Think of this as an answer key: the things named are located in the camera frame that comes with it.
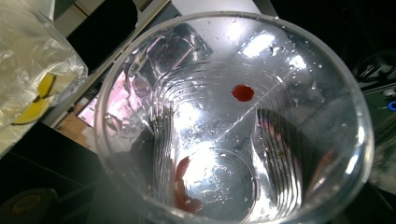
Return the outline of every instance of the plastic bag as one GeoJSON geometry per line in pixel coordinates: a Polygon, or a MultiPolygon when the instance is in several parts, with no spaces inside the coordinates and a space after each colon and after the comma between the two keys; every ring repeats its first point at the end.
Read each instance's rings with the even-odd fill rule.
{"type": "Polygon", "coordinates": [[[87,72],[48,17],[23,0],[0,0],[0,134],[33,102],[60,103],[87,72]]]}

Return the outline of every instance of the shiny surface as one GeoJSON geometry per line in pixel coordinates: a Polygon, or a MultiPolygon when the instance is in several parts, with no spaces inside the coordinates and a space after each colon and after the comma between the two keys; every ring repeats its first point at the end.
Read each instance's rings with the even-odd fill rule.
{"type": "Polygon", "coordinates": [[[136,39],[110,73],[98,149],[149,219],[320,222],[367,179],[372,130],[352,75],[322,42],[278,18],[168,21],[136,39]],[[126,93],[118,101],[116,79],[126,93]],[[241,83],[254,90],[250,101],[232,95],[241,83]],[[196,215],[175,208],[186,157],[179,175],[185,195],[203,203],[196,215]]]}

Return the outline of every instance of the yellow object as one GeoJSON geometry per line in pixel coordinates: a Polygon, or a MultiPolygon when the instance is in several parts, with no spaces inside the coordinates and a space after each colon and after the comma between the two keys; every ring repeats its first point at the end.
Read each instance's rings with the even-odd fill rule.
{"type": "Polygon", "coordinates": [[[37,90],[39,92],[38,96],[41,98],[46,98],[50,95],[53,84],[55,83],[56,76],[52,74],[46,74],[41,80],[40,85],[38,85],[37,90]]]}
{"type": "Polygon", "coordinates": [[[34,122],[40,119],[49,107],[50,103],[48,101],[37,96],[29,107],[15,119],[14,124],[28,124],[34,122]]]}

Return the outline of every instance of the transparent container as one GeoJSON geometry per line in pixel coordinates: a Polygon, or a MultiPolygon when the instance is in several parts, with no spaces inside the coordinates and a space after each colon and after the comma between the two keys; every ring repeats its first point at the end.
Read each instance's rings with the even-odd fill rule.
{"type": "Polygon", "coordinates": [[[142,34],[106,77],[101,161],[161,223],[318,223],[373,159],[369,113],[323,42],[278,18],[211,12],[142,34]]]}

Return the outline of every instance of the glass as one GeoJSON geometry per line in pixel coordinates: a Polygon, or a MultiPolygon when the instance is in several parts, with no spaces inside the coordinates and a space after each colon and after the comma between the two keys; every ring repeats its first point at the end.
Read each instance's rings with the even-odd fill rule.
{"type": "Polygon", "coordinates": [[[367,180],[373,134],[343,62],[263,15],[196,14],[134,41],[101,89],[99,155],[163,223],[322,222],[367,180]]]}

